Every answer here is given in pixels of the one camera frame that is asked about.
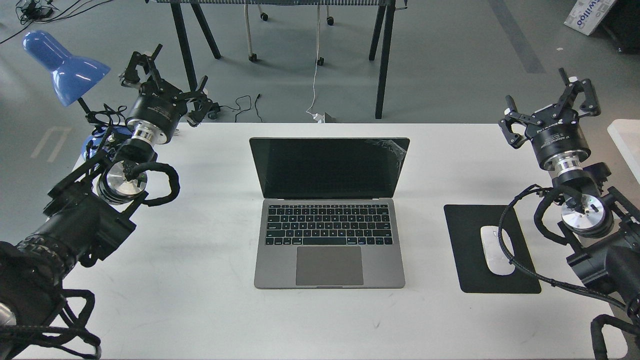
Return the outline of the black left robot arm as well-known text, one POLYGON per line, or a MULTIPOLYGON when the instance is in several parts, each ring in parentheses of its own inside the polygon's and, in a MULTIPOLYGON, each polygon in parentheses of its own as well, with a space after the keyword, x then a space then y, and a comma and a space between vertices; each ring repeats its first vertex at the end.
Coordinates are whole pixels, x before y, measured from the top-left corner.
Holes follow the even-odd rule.
POLYGON ((202 77, 192 91, 164 80, 152 55, 134 52, 121 83, 138 89, 125 125, 131 134, 107 145, 108 124, 92 157, 60 180, 43 210, 46 222, 18 244, 1 243, 1 358, 29 346, 49 347, 89 360, 101 358, 101 340, 87 330, 96 299, 86 289, 64 289, 80 264, 89 268, 116 251, 137 227, 142 205, 160 207, 180 192, 179 174, 158 162, 156 144, 169 142, 187 117, 196 127, 213 107, 202 77))

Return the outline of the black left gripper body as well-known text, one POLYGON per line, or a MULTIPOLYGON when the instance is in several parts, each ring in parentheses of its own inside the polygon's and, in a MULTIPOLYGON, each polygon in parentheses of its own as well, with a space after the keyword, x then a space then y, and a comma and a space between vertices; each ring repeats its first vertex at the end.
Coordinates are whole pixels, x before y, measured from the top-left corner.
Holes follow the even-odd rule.
POLYGON ((126 118, 132 138, 151 146, 169 143, 193 98, 192 92, 182 92, 171 84, 142 83, 126 118))

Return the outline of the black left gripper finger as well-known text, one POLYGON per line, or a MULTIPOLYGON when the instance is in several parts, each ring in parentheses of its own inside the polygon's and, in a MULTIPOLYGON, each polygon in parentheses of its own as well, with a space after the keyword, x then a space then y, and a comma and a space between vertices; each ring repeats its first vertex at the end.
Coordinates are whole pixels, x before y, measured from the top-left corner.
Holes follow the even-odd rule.
POLYGON ((150 87, 153 92, 163 92, 163 79, 155 64, 163 45, 158 43, 151 55, 134 51, 125 70, 119 75, 119 83, 122 87, 135 88, 141 91, 143 86, 150 87), (145 81, 138 74, 138 68, 142 68, 145 81))
POLYGON ((209 77, 204 75, 195 90, 181 93, 181 117, 190 126, 198 126, 213 107, 214 102, 205 92, 208 79, 209 77))

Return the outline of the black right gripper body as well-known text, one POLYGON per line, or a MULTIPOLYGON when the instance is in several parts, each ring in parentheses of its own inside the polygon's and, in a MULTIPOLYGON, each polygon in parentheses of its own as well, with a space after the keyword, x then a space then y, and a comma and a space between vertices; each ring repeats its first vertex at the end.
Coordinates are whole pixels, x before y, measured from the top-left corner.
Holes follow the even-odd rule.
POLYGON ((525 136, 530 140, 540 169, 553 171, 553 157, 563 153, 576 153, 583 162, 591 155, 585 135, 579 125, 579 114, 571 108, 556 111, 548 105, 532 114, 541 124, 526 126, 525 136))

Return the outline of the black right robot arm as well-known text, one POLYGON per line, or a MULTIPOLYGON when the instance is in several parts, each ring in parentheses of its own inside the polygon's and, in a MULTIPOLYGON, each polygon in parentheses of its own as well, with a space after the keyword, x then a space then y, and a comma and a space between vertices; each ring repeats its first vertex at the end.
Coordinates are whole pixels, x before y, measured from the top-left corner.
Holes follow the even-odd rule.
POLYGON ((499 122, 506 142, 515 149, 530 142, 539 168, 551 174, 550 187, 526 187, 507 210, 530 194, 541 197, 535 227, 547 240, 570 246, 573 253, 566 261, 581 285, 542 276, 521 264, 503 239, 505 212, 498 221, 497 241, 508 262, 526 276, 626 312, 628 321, 601 314, 590 322, 594 358, 606 360, 604 326, 639 337, 639 209, 614 186, 603 189, 611 175, 604 162, 583 166, 591 150, 579 120, 599 116, 601 107, 590 79, 569 77, 564 68, 558 72, 562 95, 533 114, 520 112, 512 96, 506 96, 507 109, 499 122))

